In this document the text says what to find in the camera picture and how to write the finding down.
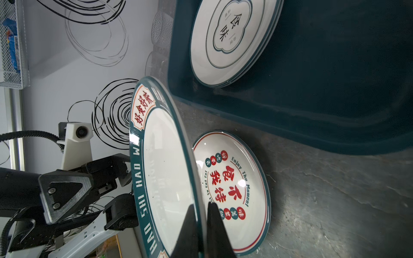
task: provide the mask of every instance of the mesh basket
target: mesh basket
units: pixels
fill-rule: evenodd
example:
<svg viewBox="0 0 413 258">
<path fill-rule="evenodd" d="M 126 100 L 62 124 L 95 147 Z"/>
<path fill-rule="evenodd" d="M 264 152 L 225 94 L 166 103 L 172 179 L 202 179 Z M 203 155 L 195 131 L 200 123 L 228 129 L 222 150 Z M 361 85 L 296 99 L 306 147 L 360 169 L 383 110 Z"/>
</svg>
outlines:
<svg viewBox="0 0 413 258">
<path fill-rule="evenodd" d="M 26 32 L 24 30 L 22 0 L 16 0 L 14 4 L 10 4 L 6 0 L 0 0 L 0 22 L 4 21 L 5 18 L 9 18 L 17 22 L 16 46 L 18 47 L 18 52 L 16 52 L 16 55 L 19 55 L 20 62 L 18 65 L 20 67 L 20 73 L 16 72 L 10 58 L 9 44 L 7 43 L 6 36 L 8 28 L 0 24 L 0 44 L 2 60 L 2 67 L 0 71 L 0 86 L 14 89 L 23 89 L 26 86 L 30 86 L 30 79 L 28 74 Z"/>
</svg>

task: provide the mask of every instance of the plate rim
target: plate rim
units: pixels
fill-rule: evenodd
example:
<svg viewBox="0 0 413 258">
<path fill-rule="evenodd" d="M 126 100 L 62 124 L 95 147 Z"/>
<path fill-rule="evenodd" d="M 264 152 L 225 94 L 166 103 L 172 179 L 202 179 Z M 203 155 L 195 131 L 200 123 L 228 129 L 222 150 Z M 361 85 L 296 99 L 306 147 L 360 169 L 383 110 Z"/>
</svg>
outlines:
<svg viewBox="0 0 413 258">
<path fill-rule="evenodd" d="M 205 205 L 203 202 L 203 197 L 202 197 L 202 190 L 201 190 L 201 183 L 200 183 L 200 178 L 198 175 L 198 167 L 196 165 L 195 162 L 195 156 L 194 156 L 194 152 L 192 151 L 191 145 L 190 145 L 190 141 L 188 139 L 188 134 L 186 133 L 182 118 L 179 115 L 179 111 L 178 108 L 175 105 L 175 102 L 173 101 L 173 98 L 171 96 L 171 94 L 169 93 L 169 91 L 166 89 L 166 87 L 163 85 L 163 83 L 158 80 L 155 77 L 152 76 L 145 76 L 143 78 L 141 78 L 138 83 L 135 86 L 135 89 L 133 91 L 133 95 L 136 94 L 137 89 L 143 85 L 144 87 L 150 86 L 152 88 L 152 85 L 154 84 L 156 86 L 156 88 L 160 91 L 160 93 L 162 94 L 162 96 L 164 97 L 164 100 L 166 101 L 166 104 L 168 105 L 168 107 L 170 108 L 171 112 L 169 113 L 169 115 L 171 116 L 171 118 L 173 119 L 173 121 L 175 122 L 176 128 L 177 128 L 177 132 L 180 138 L 180 142 L 181 142 L 181 146 L 184 152 L 184 156 L 185 156 L 185 161 L 186 161 L 186 165 L 187 165 L 187 169 L 188 169 L 188 176 L 190 179 L 190 183 L 191 183 L 191 191 L 193 194 L 193 198 L 194 198 L 194 208 L 195 208 L 195 216 L 197 218 L 197 233 L 198 233 L 198 240 L 200 242 L 201 245 L 204 246 L 204 252 L 203 254 L 208 253 L 207 249 L 206 249 L 206 243 L 207 243 L 207 232 L 206 229 L 207 228 L 207 219 L 206 219 L 206 212 L 205 212 Z M 132 129 L 133 129 L 133 122 L 131 121 L 131 119 L 129 120 L 129 133 L 132 134 Z M 142 161 L 143 161 L 143 156 L 144 156 L 144 148 L 142 145 Z M 145 166 L 143 164 L 142 166 L 142 171 L 145 172 L 144 170 Z M 145 254 L 147 255 L 147 248 L 144 245 L 144 249 L 145 249 Z"/>
<path fill-rule="evenodd" d="M 190 42 L 189 42 L 189 60 L 191 63 L 191 69 L 192 69 L 192 73 L 194 74 L 194 77 L 196 78 L 196 80 L 204 85 L 207 86 L 209 88 L 222 88 L 225 86 L 228 86 L 232 83 L 234 83 L 236 80 L 238 80 L 239 78 L 241 78 L 250 68 L 251 66 L 255 63 L 255 61 L 257 61 L 257 59 L 261 56 L 262 52 L 264 51 L 265 47 L 267 46 L 269 40 L 271 39 L 275 28 L 277 27 L 278 24 L 278 20 L 280 19 L 280 15 L 281 15 L 281 10 L 282 7 L 284 5 L 284 0 L 277 0 L 277 4 L 274 7 L 274 12 L 273 12 L 273 16 L 271 17 L 271 21 L 270 24 L 268 25 L 268 28 L 264 34 L 264 37 L 262 39 L 262 41 L 260 42 L 260 44 L 258 45 L 257 49 L 255 50 L 255 52 L 252 54 L 251 58 L 246 62 L 246 64 L 235 74 L 233 75 L 231 78 L 229 78 L 228 80 L 222 82 L 222 83 L 218 83 L 218 84 L 206 84 L 204 82 L 202 82 L 198 76 L 196 75 L 195 71 L 194 71 L 194 67 L 192 65 L 192 55 L 191 55 L 191 46 L 192 46 L 192 34 L 194 32 L 194 26 L 195 26 L 195 22 L 197 20 L 197 16 L 199 13 L 199 9 L 201 7 L 202 2 L 204 2 L 206 0 L 202 0 L 198 6 L 198 10 L 197 13 L 195 15 L 195 20 L 192 23 L 192 30 L 191 30 L 191 37 L 190 37 Z"/>
<path fill-rule="evenodd" d="M 209 130 L 209 131 L 206 131 L 206 132 L 202 133 L 195 140 L 194 144 L 192 145 L 192 151 L 194 151 L 194 147 L 197 145 L 197 143 L 200 141 L 200 139 L 202 139 L 204 136 L 206 136 L 209 133 L 223 133 L 224 135 L 230 136 L 230 137 L 234 138 L 235 140 L 237 140 L 247 150 L 248 154 L 252 157 L 252 160 L 256 164 L 256 166 L 258 168 L 258 171 L 260 173 L 261 179 L 263 181 L 265 195 L 266 195 L 266 198 L 268 200 L 267 201 L 267 214 L 266 214 L 267 219 L 266 219 L 266 222 L 265 222 L 265 227 L 264 227 L 263 234 L 261 235 L 261 238 L 257 241 L 257 243 L 254 245 L 254 247 L 251 248 L 250 250 L 247 250 L 247 251 L 242 252 L 242 253 L 234 252 L 238 256 L 248 255 L 248 254 L 251 254 L 251 253 L 255 252 L 255 250 L 257 250 L 259 248 L 259 246 L 261 246 L 261 244 L 264 241 L 265 237 L 267 236 L 269 228 L 270 228 L 270 223 L 271 223 L 271 197 L 270 197 L 270 190 L 269 190 L 269 187 L 268 187 L 267 178 L 265 177 L 264 170 L 262 169 L 261 164 L 259 163 L 257 157 L 255 156 L 255 154 L 251 150 L 251 148 L 242 139 L 240 139 L 238 136 L 236 136 L 235 134 L 233 134 L 231 132 L 228 132 L 226 130 L 213 129 L 213 130 Z"/>
</svg>

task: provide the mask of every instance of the gray tabletop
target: gray tabletop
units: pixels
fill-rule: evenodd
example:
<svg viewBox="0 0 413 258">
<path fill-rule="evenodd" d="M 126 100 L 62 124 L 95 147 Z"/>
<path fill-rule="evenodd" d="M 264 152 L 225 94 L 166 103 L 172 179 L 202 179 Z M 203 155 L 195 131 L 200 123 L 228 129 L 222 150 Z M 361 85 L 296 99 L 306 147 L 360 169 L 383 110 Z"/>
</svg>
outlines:
<svg viewBox="0 0 413 258">
<path fill-rule="evenodd" d="M 174 0 L 159 8 L 174 17 Z M 166 75 L 159 79 L 166 84 Z M 340 155 L 175 102 L 191 142 L 211 129 L 230 131 L 264 169 L 271 224 L 248 257 L 413 257 L 413 149 Z"/>
</svg>

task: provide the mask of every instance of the tray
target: tray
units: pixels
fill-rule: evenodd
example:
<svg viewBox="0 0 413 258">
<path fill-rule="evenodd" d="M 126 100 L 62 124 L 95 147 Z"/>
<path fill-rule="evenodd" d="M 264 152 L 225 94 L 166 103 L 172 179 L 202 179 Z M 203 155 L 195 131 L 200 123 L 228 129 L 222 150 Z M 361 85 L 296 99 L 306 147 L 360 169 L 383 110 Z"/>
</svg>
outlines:
<svg viewBox="0 0 413 258">
<path fill-rule="evenodd" d="M 17 36 L 20 57 L 20 73 L 17 73 L 10 61 L 9 44 L 7 43 L 7 27 L 0 24 L 0 45 L 1 45 L 1 62 L 0 86 L 14 89 L 23 89 L 30 86 L 28 73 L 28 57 L 26 48 L 26 32 L 24 27 L 23 0 L 16 0 L 10 4 L 7 0 L 0 0 L 0 23 L 5 18 L 10 18 L 17 22 Z"/>
<path fill-rule="evenodd" d="M 168 85 L 180 101 L 319 149 L 382 154 L 413 146 L 413 32 L 402 0 L 285 1 L 254 66 L 230 86 L 194 77 L 200 0 L 177 0 Z"/>
</svg>

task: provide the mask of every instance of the plate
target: plate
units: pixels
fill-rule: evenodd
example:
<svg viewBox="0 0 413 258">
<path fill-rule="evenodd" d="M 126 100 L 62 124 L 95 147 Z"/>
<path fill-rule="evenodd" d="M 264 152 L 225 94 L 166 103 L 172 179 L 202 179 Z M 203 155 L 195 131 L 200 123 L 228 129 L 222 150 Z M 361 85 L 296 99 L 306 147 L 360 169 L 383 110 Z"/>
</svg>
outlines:
<svg viewBox="0 0 413 258">
<path fill-rule="evenodd" d="M 155 78 L 137 84 L 131 105 L 133 192 L 148 258 L 169 257 L 188 207 L 194 204 L 199 242 L 206 216 L 192 149 L 171 96 Z"/>
<path fill-rule="evenodd" d="M 220 88 L 242 76 L 271 37 L 282 0 L 204 0 L 192 30 L 190 58 L 200 83 Z"/>
<path fill-rule="evenodd" d="M 237 255 L 254 252 L 267 235 L 271 199 L 264 172 L 251 149 L 222 130 L 202 134 L 193 151 L 205 207 L 218 205 Z"/>
</svg>

